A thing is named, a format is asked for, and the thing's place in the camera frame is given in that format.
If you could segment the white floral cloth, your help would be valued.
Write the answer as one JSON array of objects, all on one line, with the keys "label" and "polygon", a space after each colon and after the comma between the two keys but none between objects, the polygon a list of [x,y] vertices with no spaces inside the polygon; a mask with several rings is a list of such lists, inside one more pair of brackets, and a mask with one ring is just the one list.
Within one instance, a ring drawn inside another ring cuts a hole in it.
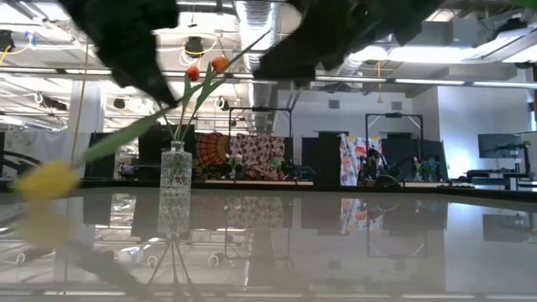
[{"label": "white floral cloth", "polygon": [[340,134],[340,185],[357,186],[363,178],[363,166],[368,153],[366,139]]}]

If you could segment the white sheet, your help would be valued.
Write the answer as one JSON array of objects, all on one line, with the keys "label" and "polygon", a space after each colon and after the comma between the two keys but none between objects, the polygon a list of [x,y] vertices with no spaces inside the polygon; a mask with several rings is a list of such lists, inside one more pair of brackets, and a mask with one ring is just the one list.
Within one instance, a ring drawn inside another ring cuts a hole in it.
[{"label": "white sheet", "polygon": [[49,161],[76,159],[89,148],[90,136],[91,133],[75,134],[70,130],[9,130],[0,132],[0,153],[20,154],[28,163],[28,170]]}]

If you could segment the large silver ventilation duct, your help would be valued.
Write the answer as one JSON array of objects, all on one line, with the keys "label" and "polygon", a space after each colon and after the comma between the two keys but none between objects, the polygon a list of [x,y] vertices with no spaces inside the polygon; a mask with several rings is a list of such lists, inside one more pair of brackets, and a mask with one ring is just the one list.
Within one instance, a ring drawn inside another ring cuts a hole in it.
[{"label": "large silver ventilation duct", "polygon": [[[262,56],[278,38],[277,17],[280,5],[270,2],[236,1],[238,33],[241,47],[246,49],[260,39],[250,51],[242,56],[244,66],[251,74],[260,67]],[[248,84],[250,107],[268,108],[267,112],[251,112],[256,134],[272,134],[274,131],[274,110],[278,106],[278,90],[275,83],[252,81]]]}]

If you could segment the yellow artificial tulip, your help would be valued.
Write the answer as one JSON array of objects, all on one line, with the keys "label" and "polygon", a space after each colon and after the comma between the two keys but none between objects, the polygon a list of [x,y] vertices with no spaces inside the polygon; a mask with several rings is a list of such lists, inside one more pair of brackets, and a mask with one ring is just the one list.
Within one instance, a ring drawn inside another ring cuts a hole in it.
[{"label": "yellow artificial tulip", "polygon": [[[229,66],[247,53],[256,42],[243,49],[229,60]],[[171,107],[138,119],[136,122],[107,136],[101,142],[87,149],[78,159],[71,162],[55,160],[42,164],[23,174],[15,181],[15,189],[27,200],[53,200],[60,198],[80,184],[79,168],[116,151],[126,143],[145,133],[155,121],[171,111]]]}]

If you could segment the black side table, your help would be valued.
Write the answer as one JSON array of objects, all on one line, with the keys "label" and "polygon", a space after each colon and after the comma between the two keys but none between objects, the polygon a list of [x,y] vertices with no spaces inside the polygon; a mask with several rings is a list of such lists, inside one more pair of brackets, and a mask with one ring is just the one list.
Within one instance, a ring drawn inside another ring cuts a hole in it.
[{"label": "black side table", "polygon": [[496,185],[503,190],[517,188],[520,179],[528,179],[530,174],[504,169],[472,169],[466,172],[467,182],[473,185]]}]

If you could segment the black curved bar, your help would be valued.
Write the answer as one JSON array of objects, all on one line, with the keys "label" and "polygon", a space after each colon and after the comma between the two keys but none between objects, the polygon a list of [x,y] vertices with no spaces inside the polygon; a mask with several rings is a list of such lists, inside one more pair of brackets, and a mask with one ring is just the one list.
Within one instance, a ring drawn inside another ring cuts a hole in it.
[{"label": "black curved bar", "polygon": [[0,153],[0,177],[14,179],[29,167],[20,154],[13,152]]}]

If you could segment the black metal table frame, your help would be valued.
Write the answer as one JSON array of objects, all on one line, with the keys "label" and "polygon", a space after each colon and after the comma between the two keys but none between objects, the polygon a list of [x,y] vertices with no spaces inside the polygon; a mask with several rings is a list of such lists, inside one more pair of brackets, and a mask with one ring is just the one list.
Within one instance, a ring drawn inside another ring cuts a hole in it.
[{"label": "black metal table frame", "polygon": [[[82,189],[101,188],[151,188],[158,189],[159,183],[154,181],[137,180],[82,180]],[[12,191],[13,182],[10,179],[0,179],[0,192]],[[521,200],[522,202],[537,202],[537,192],[515,191],[515,190],[483,190],[469,187],[377,187],[377,186],[335,186],[335,185],[298,185],[293,182],[258,182],[246,181],[245,183],[194,183],[192,189],[198,190],[278,190],[278,191],[304,191],[304,192],[331,192],[331,193],[400,193],[400,194],[438,194],[438,195],[459,195],[476,198]]]}]

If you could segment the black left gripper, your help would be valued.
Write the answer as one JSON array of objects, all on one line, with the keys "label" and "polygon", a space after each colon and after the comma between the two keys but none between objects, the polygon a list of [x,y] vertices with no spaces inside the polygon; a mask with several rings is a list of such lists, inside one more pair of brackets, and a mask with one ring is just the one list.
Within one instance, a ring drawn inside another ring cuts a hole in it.
[{"label": "black left gripper", "polygon": [[160,74],[154,35],[157,29],[178,26],[179,8],[175,0],[58,0],[58,3],[94,43],[98,58],[112,70],[112,78],[120,87],[133,86],[157,103],[178,106]]}]

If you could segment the orange mandala cloth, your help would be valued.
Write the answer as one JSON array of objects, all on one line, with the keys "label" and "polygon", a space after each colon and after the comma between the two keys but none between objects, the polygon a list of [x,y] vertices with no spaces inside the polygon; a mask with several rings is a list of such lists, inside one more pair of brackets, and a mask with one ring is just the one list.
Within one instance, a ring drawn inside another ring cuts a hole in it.
[{"label": "orange mandala cloth", "polygon": [[218,132],[197,133],[194,164],[200,167],[224,164],[228,142],[228,136]]}]

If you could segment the narrow black panel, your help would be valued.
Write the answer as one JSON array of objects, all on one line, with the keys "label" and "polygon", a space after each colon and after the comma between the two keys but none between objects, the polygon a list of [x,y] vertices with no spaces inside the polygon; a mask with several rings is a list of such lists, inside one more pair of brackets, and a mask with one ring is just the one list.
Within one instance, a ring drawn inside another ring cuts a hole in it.
[{"label": "narrow black panel", "polygon": [[[107,133],[93,133],[90,136],[90,144],[92,147],[94,144],[99,143],[107,136]],[[115,159],[116,154],[112,153],[99,158],[85,167],[85,179],[112,179],[115,176]]]}]

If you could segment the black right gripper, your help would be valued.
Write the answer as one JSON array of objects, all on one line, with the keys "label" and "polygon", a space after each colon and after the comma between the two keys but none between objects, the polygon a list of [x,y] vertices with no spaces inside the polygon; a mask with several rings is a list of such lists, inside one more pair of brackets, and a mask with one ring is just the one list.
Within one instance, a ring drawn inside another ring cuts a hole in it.
[{"label": "black right gripper", "polygon": [[282,41],[253,71],[256,79],[312,80],[315,65],[339,66],[350,54],[393,35],[403,46],[422,32],[422,23],[444,0],[304,0],[302,46]]}]

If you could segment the small background flower vase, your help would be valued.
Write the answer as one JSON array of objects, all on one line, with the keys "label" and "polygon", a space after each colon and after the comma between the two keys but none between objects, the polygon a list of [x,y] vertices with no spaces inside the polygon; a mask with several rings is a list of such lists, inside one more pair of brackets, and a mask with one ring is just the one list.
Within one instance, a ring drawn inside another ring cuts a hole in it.
[{"label": "small background flower vase", "polygon": [[229,178],[231,180],[236,180],[237,177],[242,173],[242,157],[240,153],[237,154],[227,154],[227,164],[230,167]]}]

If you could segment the black monitor panel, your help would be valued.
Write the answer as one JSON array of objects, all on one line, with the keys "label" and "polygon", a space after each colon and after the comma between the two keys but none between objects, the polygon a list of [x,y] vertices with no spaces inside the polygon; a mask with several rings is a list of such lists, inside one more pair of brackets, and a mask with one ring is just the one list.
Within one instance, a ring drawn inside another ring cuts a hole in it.
[{"label": "black monitor panel", "polygon": [[138,138],[139,162],[141,165],[161,166],[162,153],[174,149],[180,150],[179,139],[182,138],[183,151],[190,154],[190,167],[192,167],[193,154],[195,150],[195,126],[182,125],[185,136],[174,136],[177,125],[168,127],[166,125],[153,125],[146,133]]}]

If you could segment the dark wall monitor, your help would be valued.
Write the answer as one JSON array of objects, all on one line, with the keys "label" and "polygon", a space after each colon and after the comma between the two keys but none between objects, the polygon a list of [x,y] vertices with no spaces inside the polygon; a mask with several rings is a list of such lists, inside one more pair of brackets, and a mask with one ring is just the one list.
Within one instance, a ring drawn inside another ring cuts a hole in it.
[{"label": "dark wall monitor", "polygon": [[515,159],[521,157],[522,139],[518,134],[478,134],[481,159]]}]

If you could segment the clear cut-glass vase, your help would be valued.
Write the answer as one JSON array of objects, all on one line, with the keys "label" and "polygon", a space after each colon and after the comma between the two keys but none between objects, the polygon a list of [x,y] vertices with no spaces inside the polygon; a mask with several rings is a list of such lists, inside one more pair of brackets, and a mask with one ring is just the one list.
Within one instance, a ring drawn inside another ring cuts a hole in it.
[{"label": "clear cut-glass vase", "polygon": [[161,154],[160,188],[190,190],[192,163],[192,154],[185,151],[185,143],[172,141],[170,150]]}]

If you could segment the red floral cloth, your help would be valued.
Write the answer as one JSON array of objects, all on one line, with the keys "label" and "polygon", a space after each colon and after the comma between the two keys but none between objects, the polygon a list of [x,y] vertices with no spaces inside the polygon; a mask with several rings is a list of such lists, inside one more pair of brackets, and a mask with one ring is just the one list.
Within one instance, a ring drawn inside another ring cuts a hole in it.
[{"label": "red floral cloth", "polygon": [[238,134],[231,137],[231,153],[238,157],[241,180],[284,180],[285,139],[270,135]]}]

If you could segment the black partition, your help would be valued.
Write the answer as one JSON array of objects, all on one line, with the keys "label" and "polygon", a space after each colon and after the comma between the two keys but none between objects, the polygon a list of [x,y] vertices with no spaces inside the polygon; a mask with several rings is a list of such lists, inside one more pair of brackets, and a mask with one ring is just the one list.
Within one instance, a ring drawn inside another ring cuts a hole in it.
[{"label": "black partition", "polygon": [[313,171],[315,185],[340,184],[341,137],[347,132],[318,132],[316,138],[302,138],[302,164]]},{"label": "black partition", "polygon": [[383,138],[381,143],[388,172],[394,178],[425,182],[448,180],[442,142]]}]

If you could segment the black rig frame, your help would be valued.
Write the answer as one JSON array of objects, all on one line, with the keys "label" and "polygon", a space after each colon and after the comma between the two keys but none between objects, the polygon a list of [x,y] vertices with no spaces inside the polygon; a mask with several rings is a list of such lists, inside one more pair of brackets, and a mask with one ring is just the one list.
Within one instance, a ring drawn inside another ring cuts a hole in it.
[{"label": "black rig frame", "polygon": [[420,121],[420,123],[417,125],[417,128],[420,130],[419,135],[419,142],[417,144],[417,159],[421,159],[423,157],[423,147],[424,147],[424,119],[423,116],[420,114],[404,114],[401,112],[387,112],[387,113],[366,113],[365,114],[365,140],[366,140],[366,153],[368,155],[369,150],[372,149],[369,142],[369,128],[374,124],[374,122],[369,122],[368,119],[370,117],[385,117],[385,118],[403,118],[407,117],[411,122],[414,122],[414,117],[417,117]]},{"label": "black rig frame", "polygon": [[232,131],[232,128],[233,128],[232,120],[236,120],[235,117],[232,117],[232,112],[234,110],[240,111],[240,114],[241,114],[241,112],[244,112],[244,111],[257,112],[257,113],[260,113],[260,112],[287,112],[288,113],[288,122],[289,122],[289,140],[290,140],[290,151],[289,151],[289,155],[288,155],[288,158],[287,158],[287,161],[288,161],[287,166],[290,167],[291,169],[295,168],[294,142],[293,142],[293,139],[294,139],[293,115],[292,115],[292,110],[290,108],[288,108],[288,107],[285,107],[285,108],[279,108],[279,107],[229,107],[228,117],[227,117],[227,121],[228,121],[227,135],[229,137],[232,136],[232,134],[231,134],[231,131]]}]

